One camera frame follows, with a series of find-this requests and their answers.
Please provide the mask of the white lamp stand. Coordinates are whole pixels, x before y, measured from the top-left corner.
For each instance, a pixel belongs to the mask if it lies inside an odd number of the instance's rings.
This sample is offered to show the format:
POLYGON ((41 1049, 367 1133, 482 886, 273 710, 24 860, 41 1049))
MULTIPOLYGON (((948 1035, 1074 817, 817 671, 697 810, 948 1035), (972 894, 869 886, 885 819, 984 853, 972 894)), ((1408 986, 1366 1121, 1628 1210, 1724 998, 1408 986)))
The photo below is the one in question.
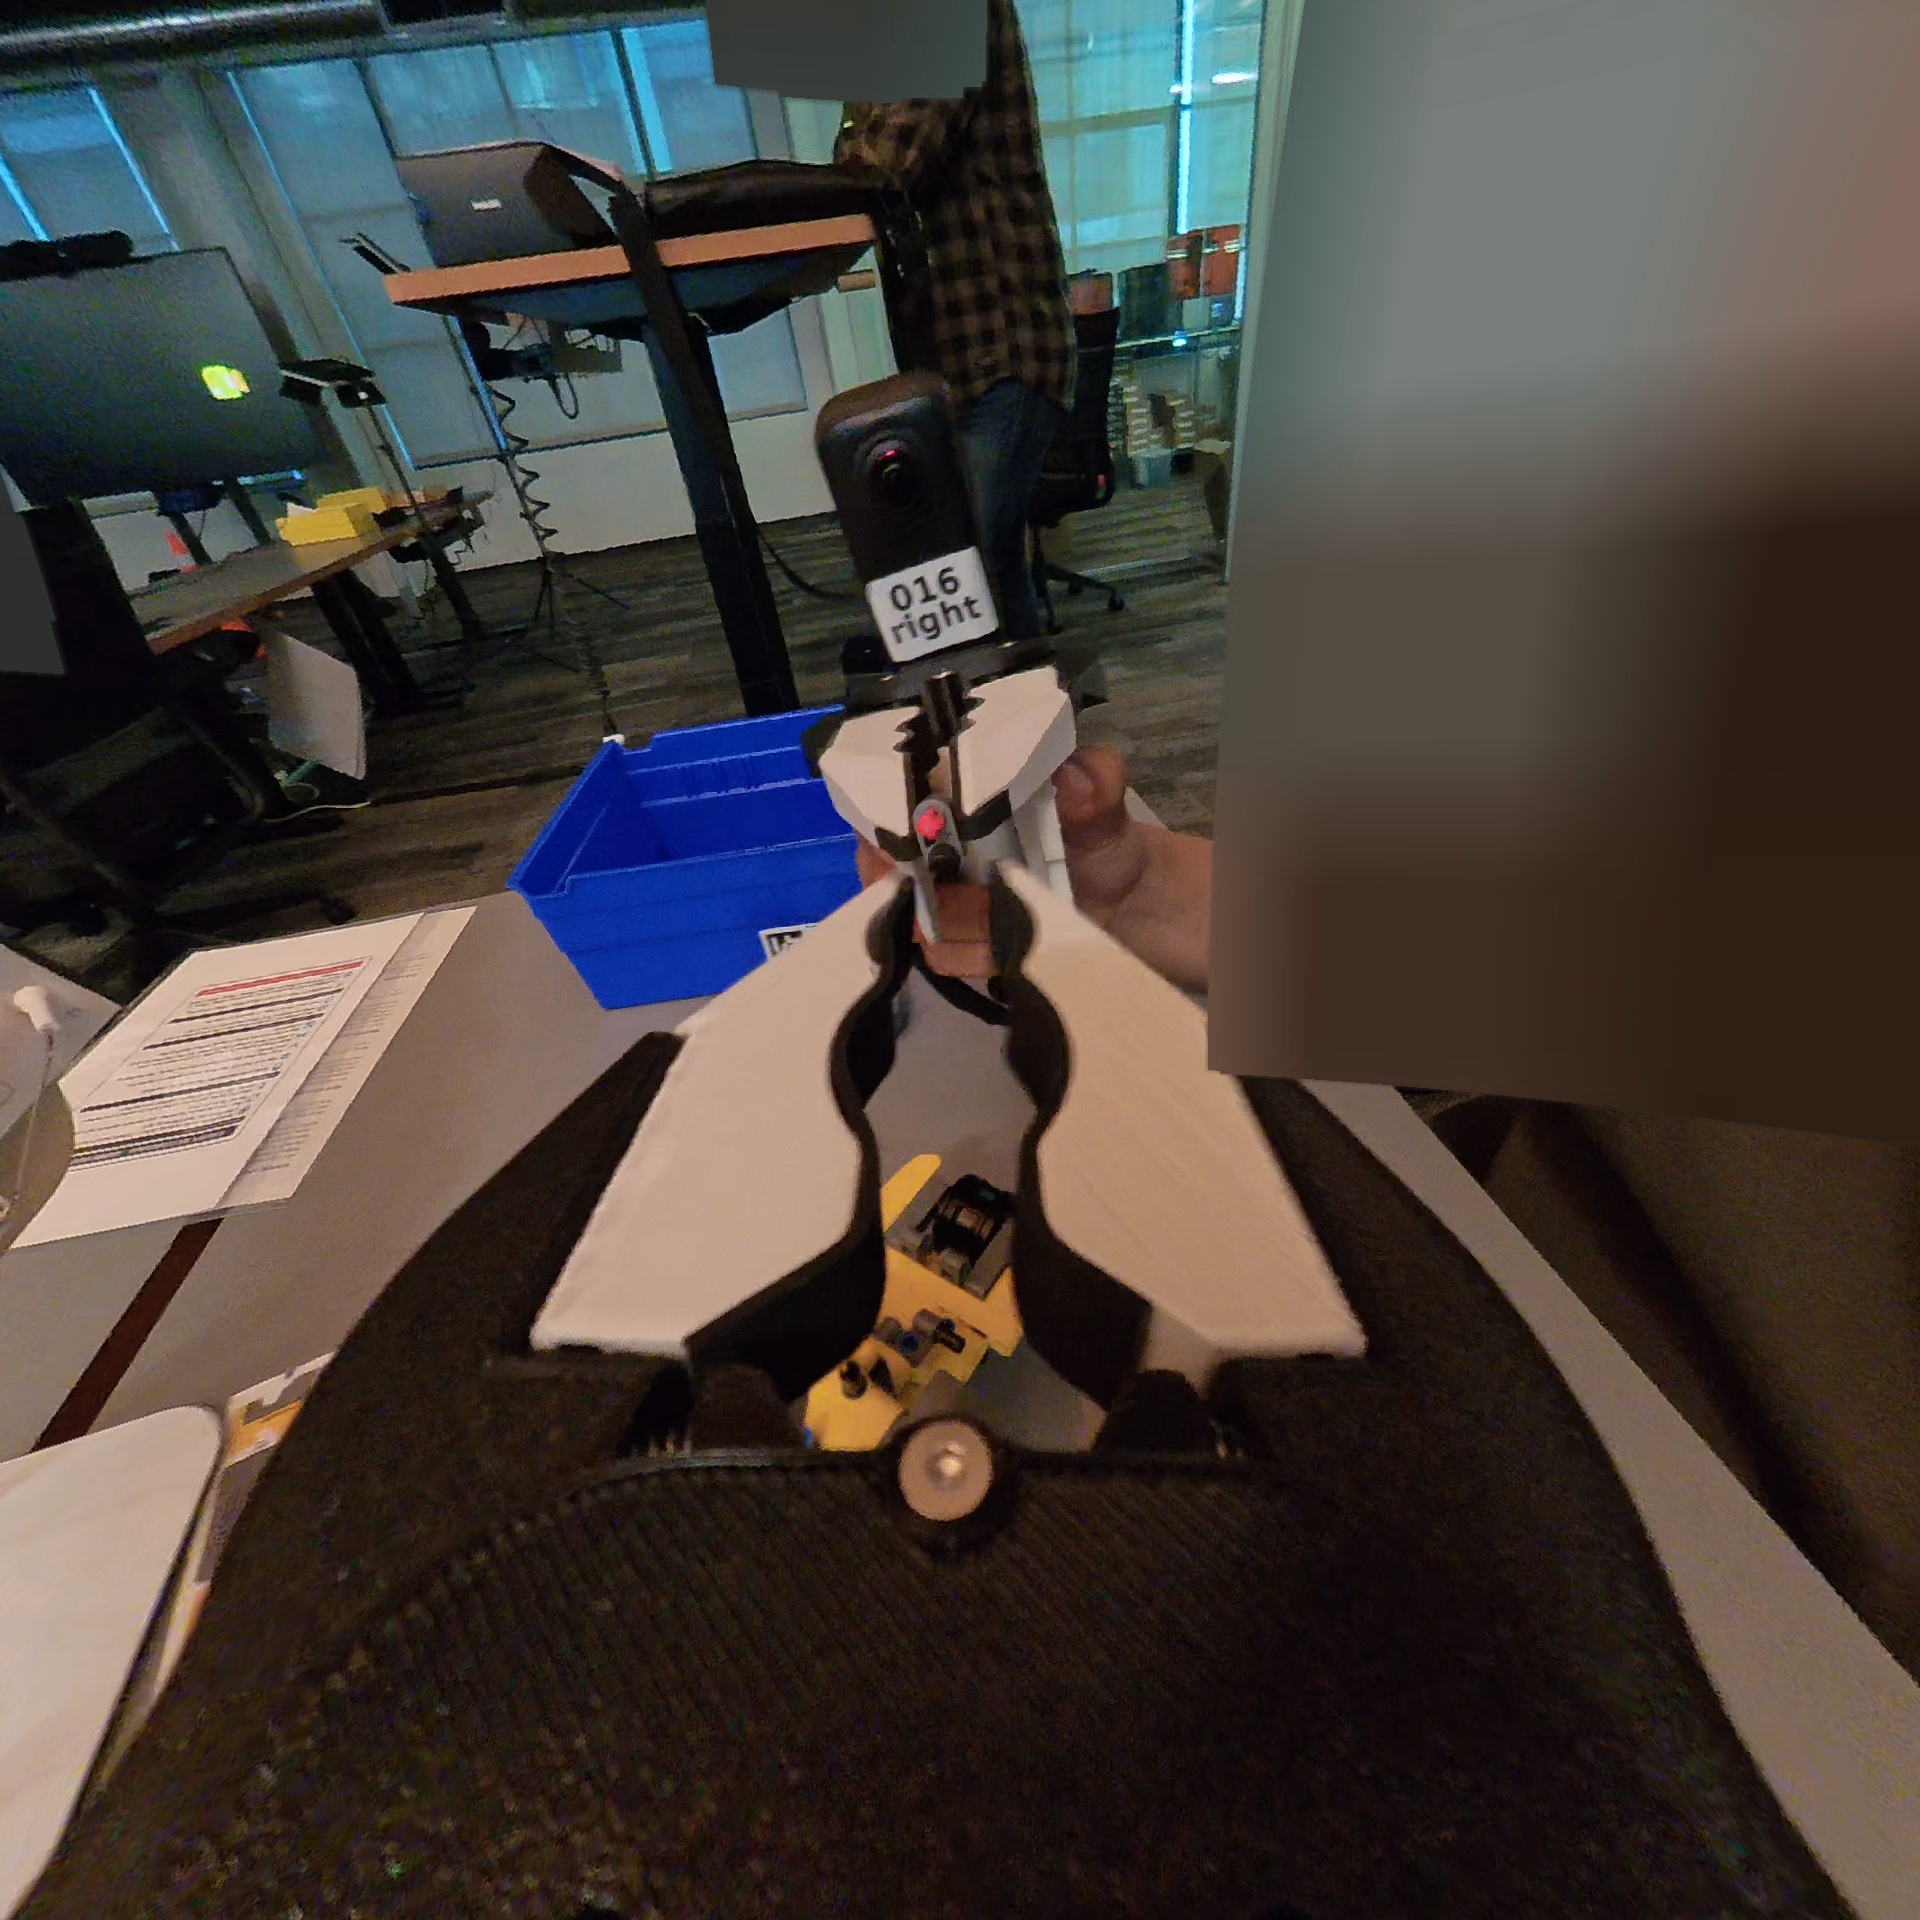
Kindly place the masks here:
POLYGON ((59 998, 43 986, 18 986, 0 1013, 0 1248, 59 1186, 75 1157, 75 1117, 59 1095, 59 998))

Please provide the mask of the black office chair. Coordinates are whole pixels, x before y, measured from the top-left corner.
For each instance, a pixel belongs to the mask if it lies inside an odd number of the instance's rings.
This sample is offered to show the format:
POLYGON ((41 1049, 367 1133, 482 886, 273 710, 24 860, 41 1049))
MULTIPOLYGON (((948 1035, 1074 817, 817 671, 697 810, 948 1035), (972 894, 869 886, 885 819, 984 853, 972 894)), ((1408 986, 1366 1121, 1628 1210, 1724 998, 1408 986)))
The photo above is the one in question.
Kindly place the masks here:
POLYGON ((152 651, 77 505, 24 507, 32 581, 54 609, 54 676, 6 671, 6 938, 122 927, 143 974, 273 915, 350 927, 323 889, 182 912, 177 897, 278 806, 278 783, 227 721, 225 679, 152 651))
POLYGON ((1025 542, 1030 542, 1030 581, 1042 612, 1042 634, 1058 634, 1058 609, 1052 609, 1052 581, 1066 581, 1068 596, 1084 588, 1100 591, 1108 600, 1108 612, 1122 612, 1127 600, 1114 581, 1100 581, 1092 575, 1077 575, 1068 567, 1049 563, 1042 533, 1061 530, 1068 515, 1095 515, 1114 499, 1119 466, 1114 466, 1114 440, 1108 440, 1108 390, 1114 390, 1114 359, 1119 359, 1119 306, 1095 306, 1074 317, 1074 408, 1066 425, 1052 435, 1052 447, 1042 455, 1039 485, 1030 495, 1025 515, 1025 542))

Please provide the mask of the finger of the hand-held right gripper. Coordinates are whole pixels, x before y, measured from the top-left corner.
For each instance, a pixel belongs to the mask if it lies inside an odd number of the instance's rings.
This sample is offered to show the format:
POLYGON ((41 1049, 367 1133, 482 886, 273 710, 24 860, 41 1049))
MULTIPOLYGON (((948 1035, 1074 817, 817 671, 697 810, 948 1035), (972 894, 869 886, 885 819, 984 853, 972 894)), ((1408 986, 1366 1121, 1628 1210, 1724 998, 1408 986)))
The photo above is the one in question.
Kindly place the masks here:
POLYGON ((972 682, 948 745, 948 804, 958 842, 984 842, 1025 804, 1042 799, 1068 749, 1074 700, 1058 668, 972 682))
POLYGON ((914 864, 911 793, 914 710, 829 710, 803 731, 803 757, 824 780, 833 810, 885 860, 914 864))

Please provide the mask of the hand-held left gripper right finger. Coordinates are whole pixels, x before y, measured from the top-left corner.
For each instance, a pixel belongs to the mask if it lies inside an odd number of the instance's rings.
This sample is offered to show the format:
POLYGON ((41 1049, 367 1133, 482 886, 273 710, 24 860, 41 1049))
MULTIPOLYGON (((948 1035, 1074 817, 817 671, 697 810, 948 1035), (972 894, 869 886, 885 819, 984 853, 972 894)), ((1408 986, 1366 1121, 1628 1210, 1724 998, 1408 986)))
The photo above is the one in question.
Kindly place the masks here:
POLYGON ((1366 1338, 1200 1009, 1023 868, 990 879, 1002 1061, 1030 1100, 1014 1279, 1042 1362, 1114 1409, 1145 1374, 1359 1358, 1366 1338))

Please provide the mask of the printed paper sheet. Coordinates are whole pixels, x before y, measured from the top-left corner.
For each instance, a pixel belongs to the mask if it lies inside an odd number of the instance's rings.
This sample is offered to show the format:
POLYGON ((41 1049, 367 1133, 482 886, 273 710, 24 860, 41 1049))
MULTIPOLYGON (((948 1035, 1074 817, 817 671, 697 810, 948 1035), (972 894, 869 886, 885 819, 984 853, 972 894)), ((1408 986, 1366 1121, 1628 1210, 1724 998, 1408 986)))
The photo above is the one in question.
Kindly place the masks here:
POLYGON ((293 1197, 471 907, 181 962, 64 1069, 75 1152, 20 1248, 293 1197))

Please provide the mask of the person's right hand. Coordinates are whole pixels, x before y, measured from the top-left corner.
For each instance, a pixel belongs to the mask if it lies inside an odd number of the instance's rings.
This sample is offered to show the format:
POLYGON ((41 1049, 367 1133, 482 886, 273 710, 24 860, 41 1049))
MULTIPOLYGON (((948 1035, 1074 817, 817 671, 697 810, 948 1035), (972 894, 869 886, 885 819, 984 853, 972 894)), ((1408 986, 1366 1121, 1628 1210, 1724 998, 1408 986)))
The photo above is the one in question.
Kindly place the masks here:
MULTIPOLYGON (((1135 817, 1129 771, 1108 745, 1077 745, 1058 767, 1052 793, 1077 912, 1184 995, 1207 998, 1215 847, 1135 817)), ((990 889, 943 886, 937 930, 943 942, 920 938, 920 968, 984 992, 996 978, 990 889)))

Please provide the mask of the blue plastic bin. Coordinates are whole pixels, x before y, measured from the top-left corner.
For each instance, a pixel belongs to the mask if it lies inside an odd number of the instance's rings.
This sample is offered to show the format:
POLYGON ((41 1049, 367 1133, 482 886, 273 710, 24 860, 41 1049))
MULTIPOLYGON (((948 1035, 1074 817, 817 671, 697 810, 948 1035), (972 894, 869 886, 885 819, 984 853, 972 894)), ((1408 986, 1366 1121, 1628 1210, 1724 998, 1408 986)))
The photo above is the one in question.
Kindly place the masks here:
POLYGON ((509 875, 601 1009, 719 995, 858 894, 803 749, 837 714, 601 739, 509 875))

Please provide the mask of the small black toy pin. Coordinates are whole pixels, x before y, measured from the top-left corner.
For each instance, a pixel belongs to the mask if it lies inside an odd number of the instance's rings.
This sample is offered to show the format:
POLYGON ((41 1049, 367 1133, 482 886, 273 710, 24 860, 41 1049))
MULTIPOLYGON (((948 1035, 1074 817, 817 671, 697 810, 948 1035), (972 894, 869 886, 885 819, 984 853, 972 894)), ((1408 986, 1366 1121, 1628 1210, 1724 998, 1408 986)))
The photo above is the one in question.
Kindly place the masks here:
POLYGON ((920 682, 898 727, 909 835, 914 842, 914 930, 925 945, 943 942, 943 897, 963 879, 963 837, 955 817, 955 745, 963 725, 963 679, 937 671, 920 682))

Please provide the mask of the white sheet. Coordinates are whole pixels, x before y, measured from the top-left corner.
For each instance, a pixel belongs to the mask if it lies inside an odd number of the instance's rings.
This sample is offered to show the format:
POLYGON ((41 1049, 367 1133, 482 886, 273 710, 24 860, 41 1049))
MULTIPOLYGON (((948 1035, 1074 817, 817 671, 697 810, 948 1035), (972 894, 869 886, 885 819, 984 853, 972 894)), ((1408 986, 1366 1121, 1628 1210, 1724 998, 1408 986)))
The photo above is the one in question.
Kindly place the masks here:
POLYGON ((269 735, 275 752, 315 761, 333 774, 367 774, 365 690, 350 661, 273 630, 269 661, 269 735))

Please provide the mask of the black laptop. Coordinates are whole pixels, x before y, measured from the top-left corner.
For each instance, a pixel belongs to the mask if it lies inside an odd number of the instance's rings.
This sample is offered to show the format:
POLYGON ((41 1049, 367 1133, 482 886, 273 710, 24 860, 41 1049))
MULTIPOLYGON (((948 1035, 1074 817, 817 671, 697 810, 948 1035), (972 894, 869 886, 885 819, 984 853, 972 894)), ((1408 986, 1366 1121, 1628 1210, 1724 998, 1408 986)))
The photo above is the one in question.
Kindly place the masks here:
POLYGON ((546 142, 488 142, 396 157, 432 268, 615 244, 620 169, 546 142))

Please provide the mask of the yellow black sticker sheet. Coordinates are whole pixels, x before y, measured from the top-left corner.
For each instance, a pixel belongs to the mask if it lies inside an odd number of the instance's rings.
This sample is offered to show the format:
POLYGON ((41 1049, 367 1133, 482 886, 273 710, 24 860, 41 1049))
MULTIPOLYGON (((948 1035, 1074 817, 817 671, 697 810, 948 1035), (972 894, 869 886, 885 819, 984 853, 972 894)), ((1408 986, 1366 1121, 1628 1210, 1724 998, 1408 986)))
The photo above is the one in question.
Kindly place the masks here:
POLYGON ((225 1409, 225 1467, 275 1449, 299 1419, 309 1385, 323 1376, 333 1354, 315 1354, 273 1381, 260 1381, 227 1397, 225 1409))

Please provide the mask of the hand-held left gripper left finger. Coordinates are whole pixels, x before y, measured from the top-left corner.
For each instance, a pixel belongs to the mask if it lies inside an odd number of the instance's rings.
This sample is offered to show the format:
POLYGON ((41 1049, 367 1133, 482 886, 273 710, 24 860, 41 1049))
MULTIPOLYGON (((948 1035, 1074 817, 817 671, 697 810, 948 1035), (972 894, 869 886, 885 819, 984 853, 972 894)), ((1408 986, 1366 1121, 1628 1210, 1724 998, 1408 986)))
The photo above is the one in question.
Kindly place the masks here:
POLYGON ((869 886, 674 1026, 674 1055, 529 1352, 756 1366, 783 1404, 880 1315, 869 1105, 893 1069, 914 897, 869 886))

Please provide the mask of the yellow toy brick model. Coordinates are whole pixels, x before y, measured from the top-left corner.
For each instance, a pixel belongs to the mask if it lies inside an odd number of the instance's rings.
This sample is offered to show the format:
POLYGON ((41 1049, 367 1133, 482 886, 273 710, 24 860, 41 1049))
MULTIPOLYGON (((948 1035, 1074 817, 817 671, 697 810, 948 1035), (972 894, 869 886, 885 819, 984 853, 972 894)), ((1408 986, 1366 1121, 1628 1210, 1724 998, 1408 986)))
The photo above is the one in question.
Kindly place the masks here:
POLYGON ((1023 1352, 1014 1283, 1018 1197, 963 1162, 909 1157, 880 1182, 880 1306, 872 1334, 803 1404, 817 1449, 875 1449, 898 1423, 948 1411, 1023 1352))

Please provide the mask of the dark computer monitor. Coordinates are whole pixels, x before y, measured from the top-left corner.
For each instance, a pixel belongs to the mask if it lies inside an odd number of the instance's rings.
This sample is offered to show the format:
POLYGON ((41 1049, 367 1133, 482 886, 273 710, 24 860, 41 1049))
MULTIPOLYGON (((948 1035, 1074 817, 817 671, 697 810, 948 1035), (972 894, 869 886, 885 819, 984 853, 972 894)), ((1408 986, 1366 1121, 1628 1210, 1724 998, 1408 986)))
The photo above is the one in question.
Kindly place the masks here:
POLYGON ((6 280, 0 466, 43 507, 306 472, 323 435, 234 257, 177 249, 6 280))

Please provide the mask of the low wooden desk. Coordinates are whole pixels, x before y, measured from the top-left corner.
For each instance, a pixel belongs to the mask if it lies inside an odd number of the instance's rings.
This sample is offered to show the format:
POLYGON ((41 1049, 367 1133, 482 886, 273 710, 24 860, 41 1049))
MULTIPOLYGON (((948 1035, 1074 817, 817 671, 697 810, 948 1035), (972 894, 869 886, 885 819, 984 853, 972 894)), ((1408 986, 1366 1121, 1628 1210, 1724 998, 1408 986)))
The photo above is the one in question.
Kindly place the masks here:
POLYGON ((432 495, 417 507, 390 507, 376 517, 371 533, 321 541, 321 542, 263 542, 198 569, 182 569, 168 581, 140 588, 127 596, 143 638, 152 651, 182 649, 198 634, 212 634, 237 619, 260 619, 299 591, 309 591, 333 638, 345 649, 345 661, 358 676, 365 695, 376 721, 401 721, 432 705, 455 705, 458 691, 423 690, 400 651, 400 638, 384 627, 376 596, 358 581, 358 567, 376 556, 422 553, 432 569, 444 600, 455 612, 458 638, 482 645, 490 627, 471 612, 458 569, 447 556, 447 533, 478 530, 478 505, 488 495, 466 499, 432 495))

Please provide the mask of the yellow box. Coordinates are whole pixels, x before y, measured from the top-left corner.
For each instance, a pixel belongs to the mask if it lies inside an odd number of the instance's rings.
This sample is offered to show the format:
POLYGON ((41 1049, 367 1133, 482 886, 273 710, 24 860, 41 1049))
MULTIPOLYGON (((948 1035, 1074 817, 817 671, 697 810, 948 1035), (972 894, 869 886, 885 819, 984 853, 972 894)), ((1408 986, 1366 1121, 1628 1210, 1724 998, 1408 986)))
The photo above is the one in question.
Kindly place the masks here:
POLYGON ((367 542, 390 533, 408 517, 412 517, 408 495, 381 485, 356 485, 356 493, 330 493, 309 507, 288 499, 285 515, 275 517, 275 533, 288 546, 315 546, 337 541, 367 542))

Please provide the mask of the storage shelf with boxes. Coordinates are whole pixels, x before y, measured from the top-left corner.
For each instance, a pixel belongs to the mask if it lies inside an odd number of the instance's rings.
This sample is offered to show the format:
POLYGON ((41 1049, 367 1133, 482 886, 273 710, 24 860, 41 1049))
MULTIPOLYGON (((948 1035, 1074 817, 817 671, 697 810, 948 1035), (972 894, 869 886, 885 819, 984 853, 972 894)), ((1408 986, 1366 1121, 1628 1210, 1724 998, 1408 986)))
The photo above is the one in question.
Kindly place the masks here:
POLYGON ((1108 425, 1122 479, 1145 493, 1215 460, 1236 431, 1241 235, 1188 228, 1160 257, 1119 268, 1119 359, 1108 425))

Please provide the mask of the wooden standing desk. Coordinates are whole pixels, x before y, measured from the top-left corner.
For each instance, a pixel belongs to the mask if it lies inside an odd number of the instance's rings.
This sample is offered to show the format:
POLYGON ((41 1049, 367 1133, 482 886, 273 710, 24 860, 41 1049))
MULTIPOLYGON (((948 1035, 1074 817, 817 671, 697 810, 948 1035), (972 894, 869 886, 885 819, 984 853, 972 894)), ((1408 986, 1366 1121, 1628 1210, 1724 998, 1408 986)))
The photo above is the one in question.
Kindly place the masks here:
POLYGON ((689 313, 773 294, 811 299, 849 273, 880 228, 872 214, 833 214, 655 242, 636 198, 617 203, 615 221, 615 244, 396 273, 381 291, 396 306, 597 324, 648 350, 739 705, 743 714, 796 710, 732 419, 707 334, 689 313))

